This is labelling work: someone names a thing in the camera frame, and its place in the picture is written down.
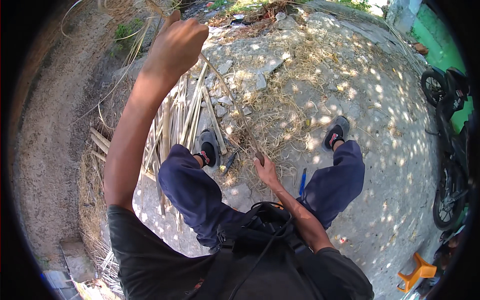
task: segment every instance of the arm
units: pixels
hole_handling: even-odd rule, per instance
[[[254,159],[258,177],[272,189],[283,206],[295,217],[297,229],[313,253],[326,247],[334,248],[320,221],[285,190],[276,176],[275,164],[266,156],[264,157],[264,167],[257,158]]]
[[[163,99],[198,60],[208,27],[174,11],[158,33],[113,135],[105,164],[105,201],[133,211],[145,141]]]

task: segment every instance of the forearm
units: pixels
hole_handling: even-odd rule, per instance
[[[167,95],[162,87],[140,72],[115,129],[105,164],[105,201],[133,211],[132,198],[138,181],[145,141],[152,120]]]
[[[285,209],[294,216],[297,230],[314,253],[325,247],[334,248],[320,221],[293,198],[280,183],[272,187],[272,191],[282,202]]]

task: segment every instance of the green wall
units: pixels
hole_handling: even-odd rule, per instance
[[[442,70],[449,67],[456,67],[465,72],[465,65],[460,57],[460,53],[448,33],[447,28],[437,15],[425,4],[420,6],[417,18],[413,22],[411,34],[416,40],[428,49],[425,55],[427,62]],[[468,120],[468,114],[473,110],[471,97],[465,102],[464,108],[457,111],[452,117],[452,124],[458,133],[463,127],[463,123]]]

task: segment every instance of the motorcycle wheel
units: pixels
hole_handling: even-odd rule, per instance
[[[439,73],[427,70],[421,75],[420,83],[428,103],[437,107],[437,104],[446,94],[445,79]]]
[[[452,184],[449,187],[451,188],[450,195],[455,192],[461,192],[466,188],[463,176],[459,173],[459,167],[454,166],[454,164],[453,162],[449,162],[449,166],[445,167],[447,173],[451,176]],[[442,231],[452,229],[452,227],[457,224],[465,207],[465,196],[456,200],[453,204],[445,205],[446,188],[446,175],[442,171],[435,201],[433,202],[433,221],[437,228]]]

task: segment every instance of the hand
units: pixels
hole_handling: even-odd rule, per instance
[[[258,158],[253,159],[258,177],[272,190],[276,189],[280,184],[276,176],[275,164],[264,155],[265,163],[262,167]]]
[[[208,26],[195,19],[180,20],[180,11],[175,10],[155,39],[142,68],[142,76],[148,80],[161,81],[170,90],[198,61]]]

